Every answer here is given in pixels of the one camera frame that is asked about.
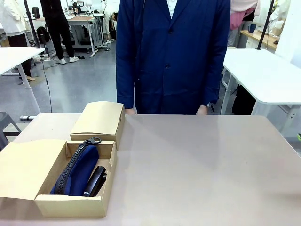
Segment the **zipper pull ring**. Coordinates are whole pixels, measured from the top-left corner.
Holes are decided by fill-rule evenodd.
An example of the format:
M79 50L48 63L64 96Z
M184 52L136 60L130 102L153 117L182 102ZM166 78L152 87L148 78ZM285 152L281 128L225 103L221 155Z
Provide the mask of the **zipper pull ring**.
M93 137L89 140L85 140L85 142L83 143L84 145L97 145L101 143L101 139L98 137Z

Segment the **person in blue coat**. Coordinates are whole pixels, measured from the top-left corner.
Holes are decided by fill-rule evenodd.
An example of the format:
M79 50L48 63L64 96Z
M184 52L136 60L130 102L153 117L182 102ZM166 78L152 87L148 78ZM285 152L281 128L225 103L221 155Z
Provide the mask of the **person in blue coat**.
M126 113L207 114L218 100L230 0L121 0L117 101Z

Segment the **floor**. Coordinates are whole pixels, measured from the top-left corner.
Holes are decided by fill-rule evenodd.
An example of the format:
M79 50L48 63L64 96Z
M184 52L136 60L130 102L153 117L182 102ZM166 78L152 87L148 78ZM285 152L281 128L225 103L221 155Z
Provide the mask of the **floor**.
M85 59L73 64L56 66L54 61L44 62L54 113L80 113L88 102L116 101L115 43L110 44L110 48L110 51L100 50L92 59L85 52L76 52L76 56L84 56ZM43 113L50 112L43 65L33 66L32 74L38 78L38 81L32 84L32 90L40 109ZM220 100L214 105L214 112L209 110L210 114L220 113L224 94L225 87L221 85ZM226 114L232 114L231 103L234 98L235 93L230 96ZM21 115L35 115L27 91L18 76L0 76L0 111L8 112L18 123L23 122L19 120ZM277 128L286 117L279 109L274 109L270 115L270 121ZM301 149L301 142L296 139L301 126L301 117L295 121L297 122L293 123L292 135L288 141L295 149Z

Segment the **hand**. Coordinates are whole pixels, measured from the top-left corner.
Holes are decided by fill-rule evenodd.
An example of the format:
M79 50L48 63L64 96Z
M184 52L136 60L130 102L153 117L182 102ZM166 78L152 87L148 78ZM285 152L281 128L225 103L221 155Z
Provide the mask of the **hand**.
M128 114L128 115L134 115L134 114L137 114L137 113L136 113L136 111L133 108L131 108L131 109L126 109L126 114Z
M207 106L201 105L201 107L199 107L198 112L196 113L196 115L208 115Z

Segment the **coat lapel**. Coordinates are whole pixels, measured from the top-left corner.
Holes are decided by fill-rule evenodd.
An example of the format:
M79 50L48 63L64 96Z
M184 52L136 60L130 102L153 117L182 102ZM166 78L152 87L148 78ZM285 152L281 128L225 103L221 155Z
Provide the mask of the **coat lapel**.
M167 0L155 0L155 2L158 4L159 8L164 13L164 15L167 17L167 19L169 21L171 21Z
M181 13L184 11L184 9L187 7L188 3L190 3L191 0L178 0L175 9L174 9L174 14L173 18L171 20L170 26L174 24L174 22L178 19L178 17L181 15Z

